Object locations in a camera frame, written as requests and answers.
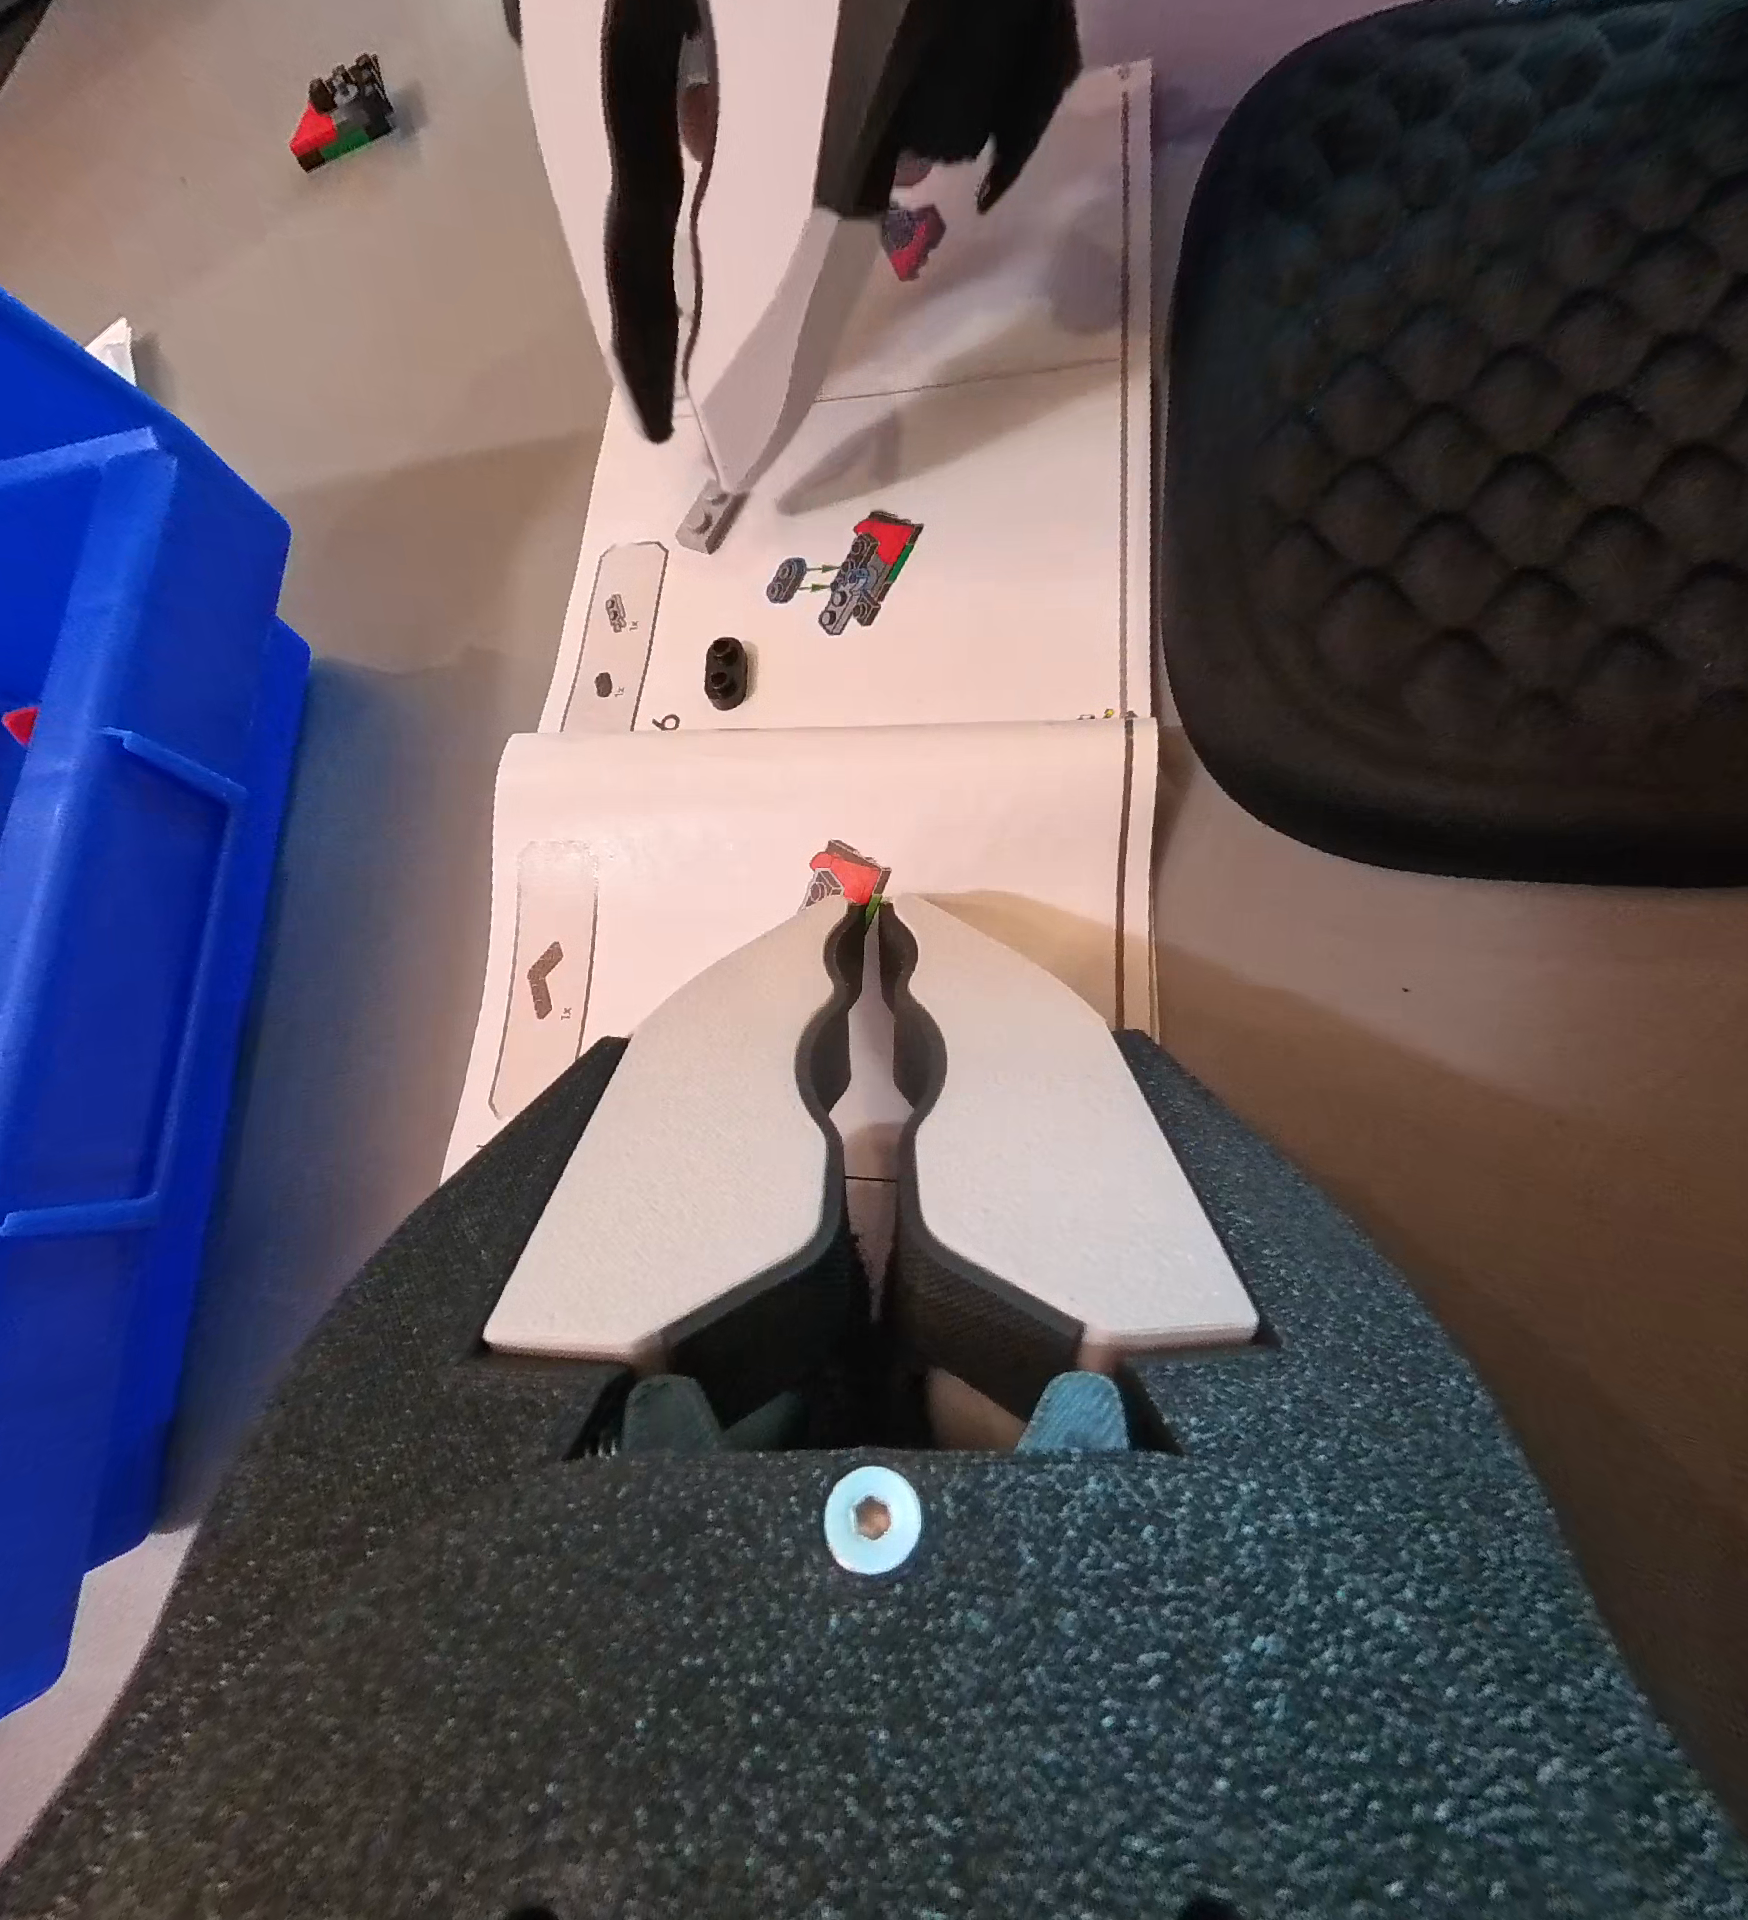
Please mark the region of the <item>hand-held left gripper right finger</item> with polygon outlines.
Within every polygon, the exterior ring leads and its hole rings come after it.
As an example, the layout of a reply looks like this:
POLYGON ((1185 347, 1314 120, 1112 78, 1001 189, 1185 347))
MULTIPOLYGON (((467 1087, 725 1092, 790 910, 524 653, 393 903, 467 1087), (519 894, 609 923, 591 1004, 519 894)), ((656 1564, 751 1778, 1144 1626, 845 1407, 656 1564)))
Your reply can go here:
POLYGON ((922 896, 877 923, 894 1150, 885 1308, 940 1372, 1118 1372, 1260 1314, 1116 1031, 922 896))

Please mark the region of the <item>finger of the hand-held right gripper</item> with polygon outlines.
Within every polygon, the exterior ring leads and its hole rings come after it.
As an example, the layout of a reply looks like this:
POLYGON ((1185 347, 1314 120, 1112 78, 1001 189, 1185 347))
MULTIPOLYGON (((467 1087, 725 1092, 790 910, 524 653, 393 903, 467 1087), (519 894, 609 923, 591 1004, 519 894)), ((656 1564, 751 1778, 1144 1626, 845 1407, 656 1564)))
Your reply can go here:
POLYGON ((857 4, 699 4, 679 78, 691 161, 681 380, 717 493, 748 497, 818 395, 870 242, 824 163, 862 113, 857 4))
POLYGON ((542 163, 600 355, 634 427, 664 443, 691 394, 717 131, 713 13, 699 2, 510 6, 542 163))

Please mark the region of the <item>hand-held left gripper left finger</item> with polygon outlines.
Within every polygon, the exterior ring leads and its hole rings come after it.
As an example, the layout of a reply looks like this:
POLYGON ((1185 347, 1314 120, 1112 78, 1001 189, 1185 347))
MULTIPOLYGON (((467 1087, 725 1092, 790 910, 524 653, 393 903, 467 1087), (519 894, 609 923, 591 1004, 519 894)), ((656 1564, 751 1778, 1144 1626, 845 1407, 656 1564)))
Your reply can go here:
POLYGON ((811 905, 662 999, 482 1331, 504 1356, 816 1371, 864 1308, 831 1110, 862 905, 811 905))

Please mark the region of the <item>red black brick assembly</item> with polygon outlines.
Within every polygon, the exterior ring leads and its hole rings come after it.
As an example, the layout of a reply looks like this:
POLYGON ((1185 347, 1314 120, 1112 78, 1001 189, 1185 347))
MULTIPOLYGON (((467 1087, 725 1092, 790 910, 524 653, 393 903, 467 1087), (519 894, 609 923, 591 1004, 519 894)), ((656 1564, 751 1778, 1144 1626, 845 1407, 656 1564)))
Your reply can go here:
POLYGON ((383 64, 376 55, 367 53, 310 82, 289 152, 304 174, 314 174, 395 130, 397 108, 383 64))

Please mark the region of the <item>blue storage bin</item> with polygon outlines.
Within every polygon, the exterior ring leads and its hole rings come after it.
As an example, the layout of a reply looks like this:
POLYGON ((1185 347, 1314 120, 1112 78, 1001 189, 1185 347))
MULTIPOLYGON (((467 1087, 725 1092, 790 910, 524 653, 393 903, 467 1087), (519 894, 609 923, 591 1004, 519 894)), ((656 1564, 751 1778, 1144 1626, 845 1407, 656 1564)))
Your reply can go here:
POLYGON ((0 1718, 160 1503, 310 650, 282 515, 0 289, 0 1718))

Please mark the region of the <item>white instruction booklet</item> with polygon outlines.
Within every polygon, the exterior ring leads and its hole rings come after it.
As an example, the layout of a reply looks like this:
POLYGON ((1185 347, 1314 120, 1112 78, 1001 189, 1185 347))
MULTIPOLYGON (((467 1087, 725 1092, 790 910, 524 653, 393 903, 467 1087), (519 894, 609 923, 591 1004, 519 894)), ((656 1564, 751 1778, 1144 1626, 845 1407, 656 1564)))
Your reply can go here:
POLYGON ((1088 70, 1008 202, 903 204, 822 397, 717 555, 693 434, 611 412, 538 726, 494 798, 443 1173, 580 1052, 805 905, 929 894, 1113 1028, 1158 1029, 1149 60, 1088 70), (714 637, 758 650, 714 712, 714 637))

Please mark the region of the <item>black quilted cushion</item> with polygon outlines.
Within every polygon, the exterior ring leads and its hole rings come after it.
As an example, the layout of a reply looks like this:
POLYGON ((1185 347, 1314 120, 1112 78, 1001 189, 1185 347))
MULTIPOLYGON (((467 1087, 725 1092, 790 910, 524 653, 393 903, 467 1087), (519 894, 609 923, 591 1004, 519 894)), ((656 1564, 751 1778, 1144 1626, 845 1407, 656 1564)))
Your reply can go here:
POLYGON ((1155 559, 1268 828, 1748 886, 1748 4, 1410 4, 1270 68, 1183 231, 1155 559))

